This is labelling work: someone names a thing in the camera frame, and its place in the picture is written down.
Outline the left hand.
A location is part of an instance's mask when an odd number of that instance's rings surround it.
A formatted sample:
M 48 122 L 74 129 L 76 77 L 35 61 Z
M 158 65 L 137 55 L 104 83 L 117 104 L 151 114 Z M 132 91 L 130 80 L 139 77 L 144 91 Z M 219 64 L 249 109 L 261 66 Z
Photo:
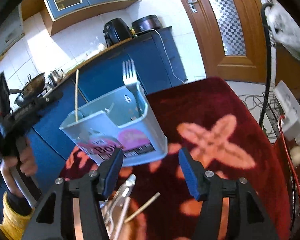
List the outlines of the left hand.
M 21 154 L 19 155 L 19 159 L 21 161 L 20 170 L 27 177 L 34 176 L 37 173 L 38 167 L 36 164 L 35 157 L 33 155 L 32 148 L 30 146 L 29 139 L 26 138 L 26 147 L 23 149 Z M 15 156 L 7 156 L 3 157 L 0 164 L 0 172 L 3 176 L 5 184 L 9 191 L 19 197 L 23 198 L 23 194 L 20 191 L 19 187 L 15 183 L 10 168 L 15 167 L 18 164 L 18 158 Z

